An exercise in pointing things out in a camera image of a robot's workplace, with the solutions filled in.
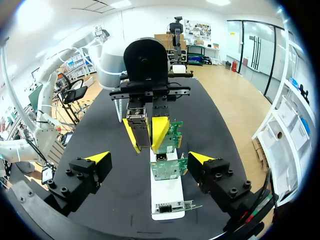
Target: shelving unit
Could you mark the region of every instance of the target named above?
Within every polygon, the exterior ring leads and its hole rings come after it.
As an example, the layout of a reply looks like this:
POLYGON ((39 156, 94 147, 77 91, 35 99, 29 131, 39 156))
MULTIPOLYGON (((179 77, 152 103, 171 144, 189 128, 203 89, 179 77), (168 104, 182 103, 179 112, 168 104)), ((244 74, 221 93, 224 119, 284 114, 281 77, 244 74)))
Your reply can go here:
POLYGON ((190 65, 200 65, 203 66, 204 63, 202 62, 202 57, 205 56, 205 47, 204 46, 196 46, 196 45, 187 45, 187 63, 190 65), (190 52, 190 49, 200 49, 200 53, 195 53, 195 52, 190 52), (189 57, 201 57, 201 61, 196 61, 196 60, 190 60, 189 57))
POLYGON ((90 60, 90 57, 85 55, 82 49, 79 49, 67 60, 68 73, 66 75, 69 75, 70 79, 77 79, 96 72, 95 67, 87 62, 83 55, 90 60))
POLYGON ((308 57, 297 43, 289 40, 289 30, 286 23, 284 24, 284 28, 286 51, 280 86, 267 116, 252 136, 252 139, 259 139, 265 153, 273 176, 274 191, 279 196, 277 201, 279 206, 293 200, 300 189, 302 179, 312 156, 312 146, 316 143, 315 134, 317 126, 316 114, 312 111, 312 108, 301 95, 300 91, 288 80, 290 77, 296 77, 298 65, 308 64, 308 57), (292 73, 288 71, 289 65, 294 69, 292 73), (284 123, 284 113, 279 110, 280 103, 284 101, 282 95, 289 98, 297 109, 298 115, 295 115, 290 124, 284 123), (298 123, 298 121, 301 122, 300 117, 306 120, 310 134, 302 147, 296 147, 295 141, 297 141, 297 138, 293 138, 294 135, 292 134, 296 127, 295 124, 298 123), (269 130, 270 122, 276 123, 278 131, 281 132, 281 138, 272 142, 272 145, 268 145, 266 141, 269 139, 264 137, 268 136, 266 135, 266 131, 269 130))

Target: black table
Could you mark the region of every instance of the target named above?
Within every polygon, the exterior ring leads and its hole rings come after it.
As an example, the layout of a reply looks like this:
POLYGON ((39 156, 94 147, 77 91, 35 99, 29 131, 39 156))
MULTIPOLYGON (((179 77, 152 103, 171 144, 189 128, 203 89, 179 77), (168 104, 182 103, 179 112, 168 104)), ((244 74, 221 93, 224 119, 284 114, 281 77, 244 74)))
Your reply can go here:
MULTIPOLYGON (((217 107, 198 80, 174 78, 191 87, 190 96, 170 102, 171 122, 183 121, 179 154, 193 151, 230 162, 235 174, 245 179, 245 171, 234 140, 217 107)), ((111 152, 113 168, 96 194, 90 194, 68 217, 92 229, 136 238, 210 239, 223 232, 230 218, 208 194, 202 194, 187 173, 182 177, 184 200, 203 207, 186 211, 179 219, 155 221, 151 216, 150 150, 137 154, 124 124, 119 123, 109 91, 103 90, 78 124, 60 160, 56 177, 65 174, 69 161, 111 152)))

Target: screw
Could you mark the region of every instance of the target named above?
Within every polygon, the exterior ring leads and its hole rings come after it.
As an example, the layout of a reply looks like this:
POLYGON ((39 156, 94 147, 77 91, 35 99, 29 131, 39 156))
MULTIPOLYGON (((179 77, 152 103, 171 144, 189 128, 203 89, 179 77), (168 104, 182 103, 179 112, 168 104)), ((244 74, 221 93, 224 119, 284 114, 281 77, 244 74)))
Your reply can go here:
POLYGON ((71 176, 71 175, 72 175, 72 171, 71 171, 71 169, 67 169, 67 170, 65 170, 65 173, 66 173, 68 176, 71 176))
POLYGON ((64 187, 62 187, 61 189, 60 189, 60 192, 62 193, 62 195, 64 195, 64 196, 67 196, 67 195, 69 195, 69 189, 66 187, 66 186, 64 186, 64 187))
POLYGON ((82 180, 82 179, 85 178, 85 176, 84 176, 81 172, 79 172, 79 173, 76 175, 76 177, 77 177, 79 180, 82 180))
POLYGON ((235 197, 237 195, 237 193, 238 193, 238 190, 235 187, 231 188, 229 191, 229 195, 231 197, 235 197))
POLYGON ((251 186, 251 181, 247 180, 243 183, 243 188, 248 189, 251 186))
POLYGON ((50 180, 47 182, 47 184, 48 184, 49 187, 52 188, 52 189, 55 189, 55 188, 56 188, 56 184, 55 184, 55 182, 54 182, 52 179, 50 179, 50 180))
POLYGON ((230 177, 230 176, 232 176, 233 174, 234 174, 234 171, 231 170, 231 169, 229 169, 227 175, 230 177))
POLYGON ((34 192, 30 190, 30 191, 28 192, 28 197, 32 197, 33 195, 34 195, 34 192))
POLYGON ((217 181, 219 181, 222 178, 221 173, 216 173, 214 176, 215 176, 215 180, 217 180, 217 181))

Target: white label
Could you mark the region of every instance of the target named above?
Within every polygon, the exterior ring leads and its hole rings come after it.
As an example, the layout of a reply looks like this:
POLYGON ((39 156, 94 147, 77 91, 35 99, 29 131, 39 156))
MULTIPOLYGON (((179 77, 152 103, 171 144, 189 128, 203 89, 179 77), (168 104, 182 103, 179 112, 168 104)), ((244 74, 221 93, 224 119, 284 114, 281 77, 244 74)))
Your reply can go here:
POLYGON ((172 148, 173 148, 172 146, 167 146, 166 147, 166 152, 167 153, 171 153, 172 152, 172 148))

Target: white wall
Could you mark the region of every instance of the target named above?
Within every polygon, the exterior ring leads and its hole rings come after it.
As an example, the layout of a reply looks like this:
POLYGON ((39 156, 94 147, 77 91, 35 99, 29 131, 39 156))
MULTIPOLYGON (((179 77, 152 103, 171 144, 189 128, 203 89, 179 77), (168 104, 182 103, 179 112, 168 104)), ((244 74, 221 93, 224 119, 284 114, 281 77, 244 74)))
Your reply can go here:
MULTIPOLYGON (((18 75, 12 80, 12 85, 13 85, 15 94, 17 95, 23 108, 26 107, 28 104, 30 104, 29 94, 32 91, 30 91, 29 89, 32 83, 34 82, 34 79, 31 73, 35 69, 37 69, 39 66, 40 66, 40 62, 37 61, 33 63, 28 68, 23 70, 20 75, 18 75)), ((0 90, 0 118, 5 115, 5 112, 9 107, 14 107, 14 105, 10 99, 7 87, 4 86, 0 90)))
POLYGON ((220 59, 227 55, 227 21, 225 16, 213 11, 189 6, 147 6, 119 11, 91 22, 85 27, 101 25, 110 33, 110 39, 124 39, 132 42, 142 37, 154 37, 169 30, 174 17, 209 23, 211 25, 211 43, 220 47, 220 59))

